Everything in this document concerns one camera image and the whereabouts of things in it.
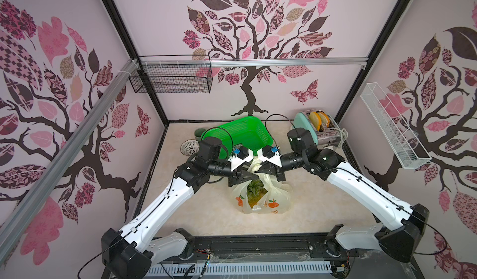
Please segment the large pineapple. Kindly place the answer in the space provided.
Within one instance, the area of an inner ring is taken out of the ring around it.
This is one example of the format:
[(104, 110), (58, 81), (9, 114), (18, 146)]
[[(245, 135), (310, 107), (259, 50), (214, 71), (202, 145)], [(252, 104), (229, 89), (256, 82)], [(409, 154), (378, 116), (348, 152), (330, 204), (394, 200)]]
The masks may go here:
[(253, 208), (267, 193), (268, 191), (264, 188), (264, 184), (260, 179), (252, 180), (247, 187), (247, 199), (249, 206)]

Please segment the yellow plastic bag orange print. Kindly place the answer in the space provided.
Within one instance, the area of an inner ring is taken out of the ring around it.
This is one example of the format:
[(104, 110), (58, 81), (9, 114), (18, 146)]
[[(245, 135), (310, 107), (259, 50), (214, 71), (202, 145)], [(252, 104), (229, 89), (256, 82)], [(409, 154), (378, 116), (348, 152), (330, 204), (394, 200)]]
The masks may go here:
[(246, 165), (246, 171), (258, 175), (258, 179), (245, 181), (230, 189), (234, 206), (244, 214), (283, 214), (291, 209), (292, 187), (279, 182), (273, 175), (257, 173), (262, 163), (254, 157)]

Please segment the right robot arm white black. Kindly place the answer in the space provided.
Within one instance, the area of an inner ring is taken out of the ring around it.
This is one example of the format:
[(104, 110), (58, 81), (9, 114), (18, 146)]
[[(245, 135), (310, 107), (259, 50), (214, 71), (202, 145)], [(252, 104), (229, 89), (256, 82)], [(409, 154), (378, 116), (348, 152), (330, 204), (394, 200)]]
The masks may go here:
[(258, 173), (280, 177), (284, 172), (303, 168), (349, 194), (379, 220), (360, 229), (336, 225), (327, 236), (330, 255), (336, 256), (340, 249), (382, 250), (404, 263), (417, 255), (417, 246), (429, 226), (429, 210), (425, 206), (410, 205), (396, 198), (358, 172), (336, 151), (318, 148), (308, 130), (296, 128), (287, 137), (290, 153), (282, 155), (278, 147), (270, 145), (258, 150), (262, 161)]

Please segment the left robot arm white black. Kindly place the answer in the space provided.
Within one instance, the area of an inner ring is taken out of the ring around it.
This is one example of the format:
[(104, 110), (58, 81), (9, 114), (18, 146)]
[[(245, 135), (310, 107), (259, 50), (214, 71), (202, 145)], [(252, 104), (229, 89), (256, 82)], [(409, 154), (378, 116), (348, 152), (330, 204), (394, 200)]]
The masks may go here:
[(195, 237), (179, 228), (157, 239), (155, 236), (174, 212), (194, 196), (212, 176), (236, 180), (254, 178), (243, 168), (253, 160), (253, 151), (242, 146), (226, 159), (219, 157), (224, 145), (219, 138), (206, 137), (199, 150), (173, 173), (171, 182), (138, 216), (118, 231), (108, 229), (101, 238), (99, 257), (117, 279), (142, 279), (150, 268), (172, 257), (193, 255)]

